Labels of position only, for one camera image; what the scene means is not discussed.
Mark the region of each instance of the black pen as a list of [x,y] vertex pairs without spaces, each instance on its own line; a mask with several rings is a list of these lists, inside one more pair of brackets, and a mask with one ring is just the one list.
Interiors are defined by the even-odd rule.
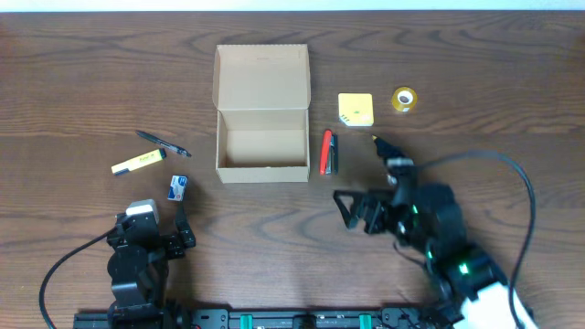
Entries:
[[141,131],[136,131],[136,133],[140,137],[145,138],[153,143],[157,143],[161,146],[164,146],[173,152],[176,152],[176,153],[181,154],[181,155],[186,156],[186,157],[191,157],[191,154],[189,154],[189,152],[187,152],[186,149],[184,149],[183,147],[179,147],[176,145],[172,145],[171,143],[167,143],[156,136],[152,136],[150,133],[145,133],[145,132],[141,132]]

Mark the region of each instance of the wire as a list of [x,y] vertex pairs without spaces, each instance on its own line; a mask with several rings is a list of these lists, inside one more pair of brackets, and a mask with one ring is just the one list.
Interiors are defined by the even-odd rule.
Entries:
[[403,259],[408,260],[411,263],[414,263],[416,265],[419,265],[423,269],[425,268],[424,262],[422,262],[421,260],[414,259],[411,256],[407,256],[406,254],[402,253],[402,251],[400,251],[400,249],[397,245],[396,240],[394,240],[394,242],[392,243],[392,248],[394,248],[394,251],[396,251],[396,253],[398,253]]
[[100,235],[99,237],[93,239],[92,241],[70,251],[67,255],[63,256],[60,260],[58,260],[55,263],[55,265],[53,265],[53,267],[47,272],[47,275],[45,275],[45,279],[43,280],[43,283],[40,285],[40,291],[38,292],[38,306],[40,307],[40,312],[41,314],[43,314],[43,319],[45,319],[45,322],[47,323],[47,327],[49,329],[57,329],[57,327],[55,327],[55,324],[53,324],[53,322],[51,321],[51,318],[48,316],[47,307],[45,306],[45,289],[47,288],[48,280],[51,278],[51,275],[53,275],[53,273],[62,263],[65,262],[65,260],[68,260],[71,256],[75,255],[76,253],[86,249],[87,247],[100,241],[101,239],[104,239],[114,230],[115,228],[112,228],[109,231]]
[[443,165],[452,161],[463,160],[463,159],[473,159],[473,158],[483,158],[483,159],[495,159],[500,160],[511,166],[522,178],[524,184],[526,185],[526,190],[528,192],[528,199],[530,202],[530,221],[528,222],[528,229],[526,232],[526,237],[524,238],[524,243],[522,244],[522,248],[520,249],[520,253],[518,254],[518,259],[516,261],[516,265],[512,270],[512,277],[510,278],[510,284],[508,287],[508,304],[510,306],[510,313],[514,318],[514,322],[516,323],[516,327],[520,329],[524,329],[524,324],[520,321],[518,314],[516,312],[516,307],[514,305],[514,288],[516,287],[516,282],[518,281],[518,275],[520,274],[520,267],[522,266],[522,261],[527,254],[528,247],[530,246],[530,240],[532,239],[532,235],[534,233],[535,224],[537,221],[537,199],[534,195],[534,188],[530,183],[530,179],[528,179],[527,173],[524,169],[520,166],[520,164],[516,163],[514,160],[510,159],[504,154],[500,154],[496,151],[483,151],[483,150],[472,150],[468,152],[464,152],[461,154],[452,154],[447,155],[443,158],[430,161],[426,164],[420,165],[418,168],[419,170],[425,170],[437,165]]

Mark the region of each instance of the sticky note pad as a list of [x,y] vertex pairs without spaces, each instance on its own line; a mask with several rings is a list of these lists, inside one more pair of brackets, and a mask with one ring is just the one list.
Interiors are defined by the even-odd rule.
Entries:
[[339,94],[339,119],[346,125],[371,126],[374,124],[372,94]]

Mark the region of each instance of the yellow highlighter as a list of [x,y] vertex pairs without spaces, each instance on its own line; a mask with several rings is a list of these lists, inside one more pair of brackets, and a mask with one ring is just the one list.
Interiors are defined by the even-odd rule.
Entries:
[[145,165],[153,164],[155,162],[159,162],[166,158],[166,153],[164,149],[154,150],[147,154],[142,154],[132,158],[128,161],[125,161],[121,164],[113,165],[112,166],[112,173],[114,175],[122,175],[132,170],[136,170],[138,168],[142,168]]

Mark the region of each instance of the small blue box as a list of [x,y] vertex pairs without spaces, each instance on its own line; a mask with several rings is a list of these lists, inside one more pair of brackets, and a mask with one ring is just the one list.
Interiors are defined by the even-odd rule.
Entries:
[[174,175],[171,180],[171,188],[168,190],[168,199],[173,201],[183,201],[187,181],[188,178],[186,176]]

